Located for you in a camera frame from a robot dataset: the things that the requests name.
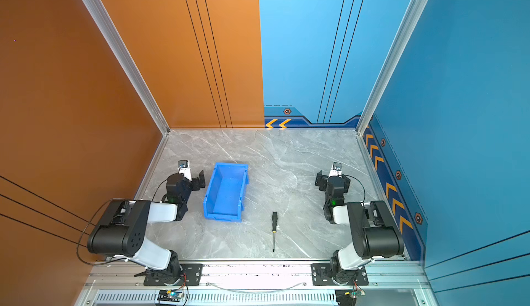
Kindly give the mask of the black handle screwdriver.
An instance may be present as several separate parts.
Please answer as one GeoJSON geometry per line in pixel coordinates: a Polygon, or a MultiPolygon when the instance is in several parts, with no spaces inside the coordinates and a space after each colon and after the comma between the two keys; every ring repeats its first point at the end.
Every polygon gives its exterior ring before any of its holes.
{"type": "Polygon", "coordinates": [[[276,240],[276,233],[277,233],[277,220],[278,220],[278,213],[277,212],[273,212],[273,214],[272,214],[272,234],[273,234],[272,252],[275,252],[275,240],[276,240]]]}

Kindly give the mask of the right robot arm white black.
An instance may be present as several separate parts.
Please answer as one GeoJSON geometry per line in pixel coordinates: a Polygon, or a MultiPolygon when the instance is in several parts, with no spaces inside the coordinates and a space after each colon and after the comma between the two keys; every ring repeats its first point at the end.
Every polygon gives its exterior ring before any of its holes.
{"type": "Polygon", "coordinates": [[[333,253],[329,268],[321,270],[322,280],[336,285],[366,285],[364,268],[377,258],[404,253],[405,244],[389,207],[384,201],[346,202],[353,176],[333,170],[329,176],[316,174],[315,186],[324,192],[325,219],[350,229],[351,242],[333,253]]]}

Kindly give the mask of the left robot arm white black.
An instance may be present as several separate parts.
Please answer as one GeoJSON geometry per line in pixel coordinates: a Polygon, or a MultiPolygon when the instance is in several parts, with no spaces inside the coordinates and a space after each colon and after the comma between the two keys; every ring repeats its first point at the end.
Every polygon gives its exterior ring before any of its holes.
{"type": "Polygon", "coordinates": [[[162,248],[146,237],[149,223],[181,221],[188,211],[193,191],[206,187],[204,172],[197,177],[182,168],[167,179],[166,195],[159,202],[130,201],[116,198],[108,206],[88,237],[86,247],[91,254],[111,257],[91,266],[128,261],[143,267],[136,277],[145,286],[198,286],[203,265],[182,265],[177,252],[162,248]]]}

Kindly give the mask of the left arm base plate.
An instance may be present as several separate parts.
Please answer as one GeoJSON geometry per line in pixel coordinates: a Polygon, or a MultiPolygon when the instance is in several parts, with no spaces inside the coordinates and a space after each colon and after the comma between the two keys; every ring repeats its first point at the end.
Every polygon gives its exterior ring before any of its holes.
{"type": "Polygon", "coordinates": [[[146,287],[168,286],[181,287],[184,283],[186,287],[197,287],[200,285],[203,272],[201,263],[185,263],[180,265],[180,276],[172,277],[165,274],[146,274],[143,285],[146,287]]]}

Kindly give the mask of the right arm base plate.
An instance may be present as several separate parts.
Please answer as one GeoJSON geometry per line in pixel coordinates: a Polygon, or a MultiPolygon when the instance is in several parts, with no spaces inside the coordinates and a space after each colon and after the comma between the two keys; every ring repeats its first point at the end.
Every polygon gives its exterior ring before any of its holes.
{"type": "Polygon", "coordinates": [[[330,263],[313,263],[311,264],[311,275],[315,286],[369,285],[368,274],[364,267],[360,270],[337,270],[334,272],[330,263]]]}

